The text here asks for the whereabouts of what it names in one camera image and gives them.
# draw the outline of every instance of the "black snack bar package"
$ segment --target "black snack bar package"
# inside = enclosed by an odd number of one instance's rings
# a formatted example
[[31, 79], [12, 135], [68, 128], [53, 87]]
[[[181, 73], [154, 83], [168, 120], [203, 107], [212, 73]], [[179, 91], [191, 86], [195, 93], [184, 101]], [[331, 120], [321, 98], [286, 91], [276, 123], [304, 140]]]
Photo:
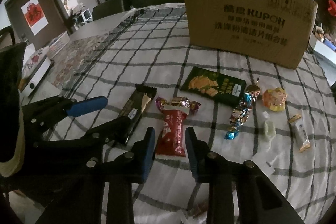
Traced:
[[245, 80], [193, 67], [181, 90], [211, 98], [232, 107], [237, 106], [246, 88]]
[[127, 135], [123, 144], [127, 144], [129, 137], [133, 134], [136, 126], [138, 125], [142, 113], [156, 95], [156, 88], [145, 86], [142, 84], [135, 84], [135, 91], [127, 100], [123, 109], [119, 113], [120, 116], [127, 116], [131, 119], [130, 125], [127, 128]]

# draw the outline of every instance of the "plastic basket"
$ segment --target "plastic basket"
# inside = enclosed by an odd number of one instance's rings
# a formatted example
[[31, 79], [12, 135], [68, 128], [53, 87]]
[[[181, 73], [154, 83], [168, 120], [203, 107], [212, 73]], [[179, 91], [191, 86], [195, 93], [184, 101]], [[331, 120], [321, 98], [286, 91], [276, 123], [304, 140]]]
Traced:
[[70, 39], [67, 31], [54, 38], [49, 44], [50, 49], [47, 53], [48, 58], [52, 59], [56, 54], [58, 54], [60, 50], [63, 49], [66, 44], [68, 44], [69, 40]]

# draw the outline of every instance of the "blue foil wrapper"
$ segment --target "blue foil wrapper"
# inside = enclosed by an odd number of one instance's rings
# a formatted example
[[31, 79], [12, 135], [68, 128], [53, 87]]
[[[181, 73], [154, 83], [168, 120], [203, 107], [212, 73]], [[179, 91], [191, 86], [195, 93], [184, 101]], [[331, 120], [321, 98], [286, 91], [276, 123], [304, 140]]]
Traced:
[[238, 136], [238, 134], [239, 134], [238, 129], [233, 129], [231, 131], [226, 132], [224, 139], [233, 140]]
[[246, 88], [239, 104], [233, 109], [230, 116], [231, 128], [226, 132], [226, 140], [232, 140], [238, 136], [238, 128], [246, 122], [252, 110], [252, 104], [257, 100], [259, 93], [260, 88], [257, 85], [250, 85]]

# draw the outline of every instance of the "blue handle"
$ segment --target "blue handle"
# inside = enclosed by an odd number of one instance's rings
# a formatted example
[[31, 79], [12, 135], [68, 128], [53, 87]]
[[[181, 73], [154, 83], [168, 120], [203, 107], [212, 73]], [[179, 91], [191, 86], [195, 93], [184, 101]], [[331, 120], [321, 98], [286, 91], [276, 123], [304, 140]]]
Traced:
[[68, 116], [79, 117], [96, 110], [103, 109], [107, 105], [107, 99], [104, 96], [83, 100], [75, 103], [72, 107], [66, 110]]

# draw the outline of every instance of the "blue gripper pad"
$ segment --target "blue gripper pad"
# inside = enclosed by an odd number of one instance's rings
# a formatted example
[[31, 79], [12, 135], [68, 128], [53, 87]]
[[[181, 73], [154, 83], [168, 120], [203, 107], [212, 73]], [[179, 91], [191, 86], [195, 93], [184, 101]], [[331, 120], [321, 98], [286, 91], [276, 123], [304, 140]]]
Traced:
[[107, 105], [107, 99], [104, 96], [83, 100], [74, 103], [72, 107], [66, 110], [68, 116], [79, 117], [96, 110], [103, 109]]
[[197, 181], [199, 168], [198, 168], [196, 153], [195, 153], [195, 150], [194, 150], [195, 147], [193, 146], [195, 141], [196, 142], [198, 141], [197, 137], [195, 135], [195, 131], [192, 127], [188, 127], [185, 130], [185, 146], [187, 148], [191, 174], [192, 174], [193, 178]]
[[149, 175], [149, 171], [151, 170], [154, 159], [153, 157], [154, 148], [155, 148], [155, 130], [152, 127], [148, 127], [143, 140], [134, 143], [131, 149], [131, 151], [135, 155], [137, 155], [138, 176], [141, 180], [140, 183], [145, 182]]
[[149, 171], [151, 170], [153, 164], [153, 153], [155, 148], [155, 129], [152, 127], [148, 127], [146, 131], [146, 135], [148, 134], [148, 145], [146, 149], [146, 154], [143, 159], [142, 166], [142, 179], [146, 181], [149, 175]]

